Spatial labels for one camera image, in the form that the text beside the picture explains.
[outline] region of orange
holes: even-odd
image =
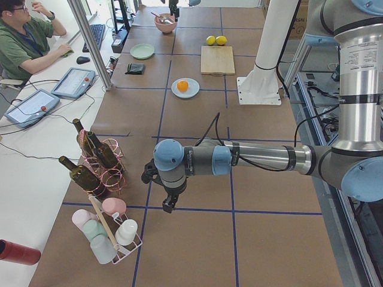
[[[188,88],[189,83],[185,80],[181,80],[177,83],[177,89],[182,93],[186,92]]]

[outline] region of cutting board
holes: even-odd
[[[233,47],[202,46],[201,74],[234,75]]]

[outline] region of lemon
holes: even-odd
[[[214,36],[209,36],[206,38],[206,44],[209,46],[212,46],[215,43],[215,37]]]
[[[216,41],[216,43],[217,43],[218,45],[224,45],[224,44],[226,44],[227,39],[226,39],[225,36],[218,36],[218,37],[215,39],[215,41]]]

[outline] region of white pole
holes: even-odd
[[[111,90],[112,82],[105,68],[104,61],[102,60],[100,51],[96,45],[95,38],[90,31],[88,20],[86,19],[85,10],[80,1],[68,0],[68,4],[71,7],[73,15],[77,21],[78,27],[83,34],[86,45],[89,48],[90,55],[95,63],[96,69],[100,78],[104,84],[105,90]]]
[[[237,78],[241,105],[280,105],[276,66],[299,0],[271,0],[256,64],[247,77]]]

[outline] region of human hand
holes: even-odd
[[[69,53],[70,51],[72,51],[72,48],[71,48],[71,46],[65,44],[65,45],[61,45],[61,46],[57,49],[57,51],[59,52],[60,56],[63,56],[63,55],[65,55],[66,53]]]
[[[48,9],[46,9],[46,7],[44,7],[41,2],[34,1],[31,4],[32,4],[32,11],[42,13],[43,15],[47,17],[53,16],[52,13]]]

